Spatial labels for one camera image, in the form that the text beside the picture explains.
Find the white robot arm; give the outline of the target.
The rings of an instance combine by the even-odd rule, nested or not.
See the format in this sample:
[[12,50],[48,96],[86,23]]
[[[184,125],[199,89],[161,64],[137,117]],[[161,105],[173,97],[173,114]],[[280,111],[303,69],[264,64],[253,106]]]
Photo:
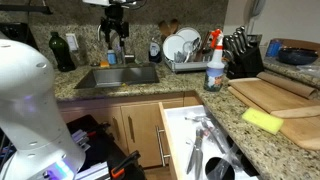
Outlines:
[[0,126],[16,148],[1,180],[74,180],[84,164],[58,109],[54,79],[38,50],[0,40]]

